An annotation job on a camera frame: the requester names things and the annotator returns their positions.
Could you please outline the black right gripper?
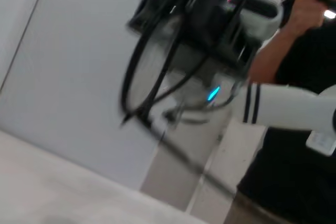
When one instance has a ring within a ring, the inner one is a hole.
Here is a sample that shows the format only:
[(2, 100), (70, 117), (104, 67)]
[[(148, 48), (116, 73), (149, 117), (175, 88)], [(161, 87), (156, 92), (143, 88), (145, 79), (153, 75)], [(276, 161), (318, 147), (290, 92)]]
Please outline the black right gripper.
[(128, 70), (134, 72), (146, 45), (157, 26), (173, 16), (181, 18), (172, 49), (186, 44), (235, 71), (242, 71), (246, 62), (239, 62), (229, 36), (243, 26), (240, 14), (248, 0), (238, 0), (232, 10), (224, 10), (221, 0), (141, 0), (128, 26), (141, 34), (131, 56)]

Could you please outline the person's hand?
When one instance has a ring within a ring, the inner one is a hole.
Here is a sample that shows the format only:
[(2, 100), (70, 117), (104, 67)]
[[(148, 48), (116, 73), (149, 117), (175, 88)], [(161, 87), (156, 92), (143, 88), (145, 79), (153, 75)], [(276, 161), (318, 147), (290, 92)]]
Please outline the person's hand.
[(286, 25), (280, 30), (297, 38), (309, 29), (321, 27), (327, 6), (319, 0), (295, 0)]

